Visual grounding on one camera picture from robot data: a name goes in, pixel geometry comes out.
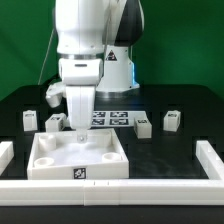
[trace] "black table surface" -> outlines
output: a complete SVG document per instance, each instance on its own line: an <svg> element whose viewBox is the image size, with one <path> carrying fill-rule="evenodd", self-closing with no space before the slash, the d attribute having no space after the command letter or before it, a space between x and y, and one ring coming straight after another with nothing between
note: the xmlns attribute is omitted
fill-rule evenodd
<svg viewBox="0 0 224 224"><path fill-rule="evenodd" d="M65 100L57 108L48 106L46 89L24 86L0 102L0 142L13 141L15 153L1 180L27 178L35 132L23 131L23 111L37 111L38 132L45 131L45 121L52 114L67 113ZM224 158L224 101L204 86L142 86L139 94L126 98L96 98L95 110L146 111L152 139L137 139L133 127L115 128L129 159L132 179L207 179L195 157L197 140L208 140ZM181 112L177 132L163 131L163 118L170 110ZM224 206L2 206L0 222L224 223Z"/></svg>

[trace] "black and white label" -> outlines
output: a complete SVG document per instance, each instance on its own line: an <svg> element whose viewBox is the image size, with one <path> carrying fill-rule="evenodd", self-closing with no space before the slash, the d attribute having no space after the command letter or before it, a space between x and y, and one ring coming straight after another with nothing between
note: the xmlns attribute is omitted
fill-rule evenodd
<svg viewBox="0 0 224 224"><path fill-rule="evenodd" d="M128 117L128 112L110 112L110 117Z"/></svg>
<svg viewBox="0 0 224 224"><path fill-rule="evenodd" d="M168 117L177 117L177 114L168 114Z"/></svg>
<svg viewBox="0 0 224 224"><path fill-rule="evenodd" d="M106 58L106 61L117 61L117 58L113 51L110 51L110 53L108 54Z"/></svg>
<svg viewBox="0 0 224 224"><path fill-rule="evenodd" d="M51 118L51 121L58 121L58 120L60 120L60 117L52 117Z"/></svg>
<svg viewBox="0 0 224 224"><path fill-rule="evenodd" d="M106 117L106 112L93 112L93 117Z"/></svg>
<svg viewBox="0 0 224 224"><path fill-rule="evenodd" d="M110 119L110 125L122 126L128 124L128 119Z"/></svg>
<svg viewBox="0 0 224 224"><path fill-rule="evenodd" d="M138 123L139 124L146 124L147 123L147 120L138 120Z"/></svg>
<svg viewBox="0 0 224 224"><path fill-rule="evenodd" d="M93 119L92 125L104 125L105 120L104 119Z"/></svg>
<svg viewBox="0 0 224 224"><path fill-rule="evenodd" d="M86 179L86 168L74 169L74 179Z"/></svg>

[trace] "green backdrop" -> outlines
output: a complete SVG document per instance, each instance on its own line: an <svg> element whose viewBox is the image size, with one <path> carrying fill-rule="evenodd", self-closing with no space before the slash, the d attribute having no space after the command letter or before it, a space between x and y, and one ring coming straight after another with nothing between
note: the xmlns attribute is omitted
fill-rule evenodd
<svg viewBox="0 0 224 224"><path fill-rule="evenodd" d="M134 46L140 84L201 84L224 98L224 1L141 0L145 31ZM37 84L54 0L0 0L0 99ZM43 81L57 73L53 39Z"/></svg>

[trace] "white block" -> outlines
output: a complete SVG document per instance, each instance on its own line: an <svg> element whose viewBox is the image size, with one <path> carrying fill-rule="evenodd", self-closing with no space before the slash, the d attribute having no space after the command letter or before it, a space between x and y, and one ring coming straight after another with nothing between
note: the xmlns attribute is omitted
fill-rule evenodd
<svg viewBox="0 0 224 224"><path fill-rule="evenodd" d="M168 111L163 119L163 130L176 132L180 125L181 113L177 110Z"/></svg>
<svg viewBox="0 0 224 224"><path fill-rule="evenodd" d="M134 119L134 130L138 138L151 138L152 125L145 117Z"/></svg>
<svg viewBox="0 0 224 224"><path fill-rule="evenodd" d="M65 128L66 115L61 114L53 114L46 122L45 128L46 132L57 132L62 131Z"/></svg>
<svg viewBox="0 0 224 224"><path fill-rule="evenodd" d="M208 141L197 141L196 156L211 180L224 180L224 164Z"/></svg>
<svg viewBox="0 0 224 224"><path fill-rule="evenodd" d="M36 111L28 110L23 112L23 128L24 131L37 130L37 113Z"/></svg>
<svg viewBox="0 0 224 224"><path fill-rule="evenodd" d="M5 168L8 166L14 156L13 143L2 142L0 144L0 175L3 173Z"/></svg>

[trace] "circular hole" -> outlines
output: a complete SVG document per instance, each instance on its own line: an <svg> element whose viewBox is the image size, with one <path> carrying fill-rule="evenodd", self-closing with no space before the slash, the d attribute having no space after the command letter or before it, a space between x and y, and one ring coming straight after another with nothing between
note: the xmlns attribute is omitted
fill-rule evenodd
<svg viewBox="0 0 224 224"><path fill-rule="evenodd" d="M54 164L54 159L50 157L43 157L34 161L34 167L47 167Z"/></svg>
<svg viewBox="0 0 224 224"><path fill-rule="evenodd" d="M102 156L103 162L114 162L114 161L121 161L121 155L119 153L110 152L106 153Z"/></svg>

